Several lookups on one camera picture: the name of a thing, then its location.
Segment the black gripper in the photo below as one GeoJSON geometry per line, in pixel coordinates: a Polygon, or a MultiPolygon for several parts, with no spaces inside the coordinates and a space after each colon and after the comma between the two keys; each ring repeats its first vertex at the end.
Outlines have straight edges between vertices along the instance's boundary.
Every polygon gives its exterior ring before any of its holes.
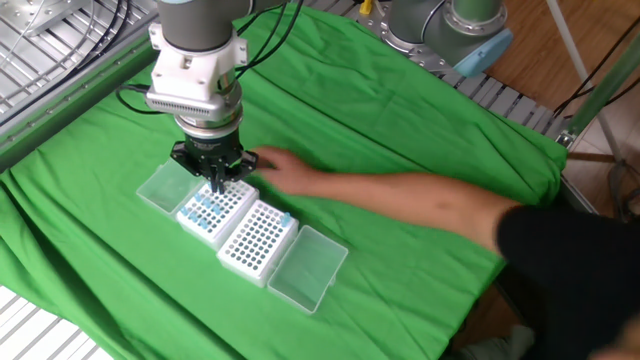
{"type": "Polygon", "coordinates": [[[238,132],[216,139],[186,135],[185,141],[173,145],[171,158],[191,175],[206,179],[211,191],[220,194],[226,191],[227,183],[250,175],[259,160],[255,152],[242,151],[238,132]]]}

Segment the person's right hand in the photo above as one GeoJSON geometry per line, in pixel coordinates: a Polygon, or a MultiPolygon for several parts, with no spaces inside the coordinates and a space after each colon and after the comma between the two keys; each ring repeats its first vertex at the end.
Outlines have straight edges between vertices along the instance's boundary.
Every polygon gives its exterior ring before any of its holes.
{"type": "Polygon", "coordinates": [[[289,195],[311,196],[320,173],[292,152],[271,146],[254,149],[257,173],[277,190],[289,195]]]}

